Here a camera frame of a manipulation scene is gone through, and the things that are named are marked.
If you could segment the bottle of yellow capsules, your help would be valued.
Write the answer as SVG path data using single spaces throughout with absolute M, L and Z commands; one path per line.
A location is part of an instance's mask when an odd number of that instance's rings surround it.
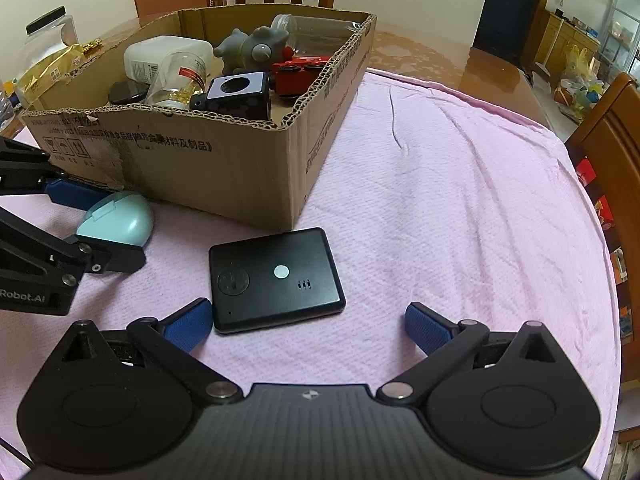
M 206 76 L 206 64 L 199 55 L 171 52 L 160 62 L 145 104 L 188 110 L 192 96 L 205 91 Z

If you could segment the pink cloth mat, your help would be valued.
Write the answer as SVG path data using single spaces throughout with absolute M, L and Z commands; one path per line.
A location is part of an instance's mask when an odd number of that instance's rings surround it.
M 87 276 L 65 318 L 1 312 L 1 435 L 24 452 L 15 415 L 40 366 L 75 318 L 118 330 L 163 318 L 209 295 L 213 244 L 263 230 L 173 204 L 155 226 L 138 273 Z M 436 84 L 364 76 L 294 229 L 320 226 L 346 296 L 342 314 L 235 336 L 208 337 L 196 355 L 245 391 L 253 382 L 365 384 L 374 390 L 423 358 L 402 329 L 420 301 L 453 321 L 514 332 L 541 320 L 600 408 L 586 460 L 600 477 L 620 391 L 615 282 L 602 229 L 563 143 L 518 114 Z M 390 466 L 370 438 L 314 446 L 265 442 L 275 479 L 453 479 L 442 467 Z M 340 474 L 338 456 L 366 464 Z

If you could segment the clear plastic jar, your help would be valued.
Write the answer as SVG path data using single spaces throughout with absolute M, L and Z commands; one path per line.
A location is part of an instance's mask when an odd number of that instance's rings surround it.
M 288 32 L 288 45 L 298 56 L 331 56 L 360 29 L 360 23 L 335 18 L 278 14 L 272 20 L 271 27 Z

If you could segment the gold tissue pack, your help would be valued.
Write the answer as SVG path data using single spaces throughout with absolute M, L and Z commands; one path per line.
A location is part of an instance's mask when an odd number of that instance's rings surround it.
M 14 84 L 21 106 L 29 108 L 44 92 L 48 91 L 73 70 L 88 61 L 87 55 L 101 49 L 101 38 L 85 44 L 72 44 L 48 54 L 41 61 L 32 64 Z

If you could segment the red toy train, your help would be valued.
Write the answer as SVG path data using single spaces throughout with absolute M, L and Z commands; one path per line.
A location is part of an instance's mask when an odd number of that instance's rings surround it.
M 283 61 L 271 66 L 270 87 L 281 99 L 295 100 L 307 92 L 329 60 L 326 55 L 298 55 L 286 46 Z

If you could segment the black device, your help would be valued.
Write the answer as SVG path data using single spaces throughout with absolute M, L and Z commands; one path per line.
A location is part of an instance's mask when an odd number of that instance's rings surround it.
M 320 228 L 214 245 L 208 263 L 213 323 L 223 335 L 324 318 L 346 306 Z

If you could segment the white plastic box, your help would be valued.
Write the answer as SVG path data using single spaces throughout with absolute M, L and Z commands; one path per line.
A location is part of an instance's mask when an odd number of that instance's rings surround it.
M 212 71 L 214 47 L 208 41 L 180 36 L 156 36 L 136 42 L 125 50 L 125 74 L 129 79 L 150 84 L 160 63 L 175 52 L 197 55 L 205 63 L 206 75 Z

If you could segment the teal round case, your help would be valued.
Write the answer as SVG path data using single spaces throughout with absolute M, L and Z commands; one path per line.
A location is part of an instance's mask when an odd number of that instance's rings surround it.
M 144 247 L 154 228 L 154 214 L 140 194 L 120 191 L 94 204 L 79 223 L 76 234 L 125 245 Z

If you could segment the wooden chair right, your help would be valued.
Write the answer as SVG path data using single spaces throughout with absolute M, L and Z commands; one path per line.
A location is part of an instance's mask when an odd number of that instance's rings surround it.
M 590 161 L 610 204 L 627 271 L 639 271 L 639 86 L 619 74 L 567 141 L 573 162 Z

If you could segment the grey cat figurine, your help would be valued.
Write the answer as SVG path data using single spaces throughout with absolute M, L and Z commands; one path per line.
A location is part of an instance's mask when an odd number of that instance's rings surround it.
M 259 26 L 250 34 L 235 28 L 214 47 L 214 55 L 224 63 L 224 75 L 232 75 L 238 70 L 270 72 L 273 64 L 292 58 L 289 36 L 286 29 L 277 27 Z

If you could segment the wooden cabinet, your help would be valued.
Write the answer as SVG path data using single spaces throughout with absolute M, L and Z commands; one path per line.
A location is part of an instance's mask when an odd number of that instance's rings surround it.
M 590 63 L 600 48 L 600 42 L 553 12 L 542 14 L 542 33 L 534 55 L 532 71 L 544 77 L 552 86 L 561 78 L 570 54 L 586 52 Z

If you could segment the black lid clear jar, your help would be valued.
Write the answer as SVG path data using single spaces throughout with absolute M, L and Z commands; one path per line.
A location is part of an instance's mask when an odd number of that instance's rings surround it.
M 21 69 L 29 70 L 44 58 L 78 44 L 73 17 L 58 6 L 25 27 L 27 38 L 20 52 Z

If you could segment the brown cardboard box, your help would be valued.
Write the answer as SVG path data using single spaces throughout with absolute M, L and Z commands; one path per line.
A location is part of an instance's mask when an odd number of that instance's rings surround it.
M 132 104 L 111 106 L 125 50 L 170 34 L 218 44 L 279 14 L 357 24 L 310 89 L 274 104 L 266 122 Z M 247 3 L 184 9 L 157 18 L 57 82 L 26 110 L 24 124 L 54 162 L 77 177 L 288 230 L 302 212 L 369 63 L 376 18 L 299 4 Z

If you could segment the black toy train car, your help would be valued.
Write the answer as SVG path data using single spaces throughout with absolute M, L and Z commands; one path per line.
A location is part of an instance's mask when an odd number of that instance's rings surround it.
M 265 72 L 217 77 L 206 92 L 192 96 L 190 110 L 248 120 L 269 120 L 269 83 L 269 75 Z

